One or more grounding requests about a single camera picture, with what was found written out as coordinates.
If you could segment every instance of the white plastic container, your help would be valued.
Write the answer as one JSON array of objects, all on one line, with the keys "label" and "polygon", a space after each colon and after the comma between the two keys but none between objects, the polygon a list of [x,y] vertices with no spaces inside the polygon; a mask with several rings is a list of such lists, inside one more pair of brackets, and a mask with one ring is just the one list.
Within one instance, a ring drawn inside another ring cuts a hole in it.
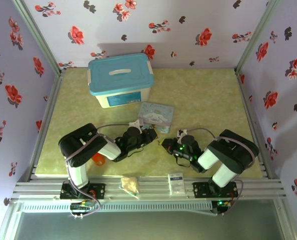
[{"label": "white plastic container", "polygon": [[87,81],[102,108],[146,102],[154,84],[150,61],[143,53],[92,60]]}]

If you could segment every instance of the green marble table surface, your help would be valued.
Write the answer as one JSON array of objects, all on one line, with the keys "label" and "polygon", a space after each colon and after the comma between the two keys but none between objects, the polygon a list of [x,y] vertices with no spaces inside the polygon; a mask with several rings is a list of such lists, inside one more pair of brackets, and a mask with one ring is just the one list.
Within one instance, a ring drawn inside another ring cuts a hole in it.
[{"label": "green marble table surface", "polygon": [[[218,136],[229,129],[252,140],[249,124],[242,103],[239,87],[233,69],[154,69],[155,83],[151,88],[149,102],[174,106],[170,133],[159,133],[161,141],[173,138],[179,128],[204,127]],[[101,126],[111,123],[129,123],[137,119],[140,103],[101,108],[95,96],[89,92],[86,68],[69,68],[60,87],[55,109],[46,134],[36,174],[66,174],[64,158],[58,147],[61,137],[87,124]],[[111,138],[121,136],[126,126],[101,129]],[[201,149],[212,140],[202,130],[193,132]],[[188,164],[179,159],[180,164]],[[92,160],[87,163],[87,173],[104,176],[167,176],[182,172],[185,177],[210,177],[218,169],[213,166],[204,174],[192,168],[180,167],[175,159],[159,145],[158,141],[145,146],[144,150],[121,162],[106,160],[103,166],[96,166]],[[256,163],[240,177],[262,177],[260,165]]]}]

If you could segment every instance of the blue lid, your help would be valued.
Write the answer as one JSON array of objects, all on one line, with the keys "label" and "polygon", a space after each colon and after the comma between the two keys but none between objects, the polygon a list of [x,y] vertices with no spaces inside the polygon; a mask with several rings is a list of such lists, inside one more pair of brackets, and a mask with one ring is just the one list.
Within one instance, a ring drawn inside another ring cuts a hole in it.
[{"label": "blue lid", "polygon": [[144,53],[95,59],[88,63],[89,91],[94,96],[150,88],[154,84],[150,61]]}]

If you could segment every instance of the floral wallpaper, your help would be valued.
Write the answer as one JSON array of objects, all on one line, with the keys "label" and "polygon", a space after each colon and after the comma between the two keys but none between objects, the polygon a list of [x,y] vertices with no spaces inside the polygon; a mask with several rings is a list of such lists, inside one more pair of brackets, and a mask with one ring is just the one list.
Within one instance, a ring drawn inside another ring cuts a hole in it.
[{"label": "floral wallpaper", "polygon": [[54,79],[13,3],[0,0],[0,226],[30,163]]},{"label": "floral wallpaper", "polygon": [[297,1],[279,4],[240,74],[262,150],[297,221]]},{"label": "floral wallpaper", "polygon": [[234,68],[268,0],[24,2],[61,69],[140,52],[153,68]]}]

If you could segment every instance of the orange object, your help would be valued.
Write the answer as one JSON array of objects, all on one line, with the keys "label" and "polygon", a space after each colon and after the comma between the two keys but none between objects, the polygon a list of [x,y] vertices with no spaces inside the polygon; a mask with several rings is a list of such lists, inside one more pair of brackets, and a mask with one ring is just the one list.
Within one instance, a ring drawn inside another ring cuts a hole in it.
[{"label": "orange object", "polygon": [[105,164],[105,157],[100,153],[96,153],[94,156],[92,156],[92,160],[96,166],[102,166]]}]

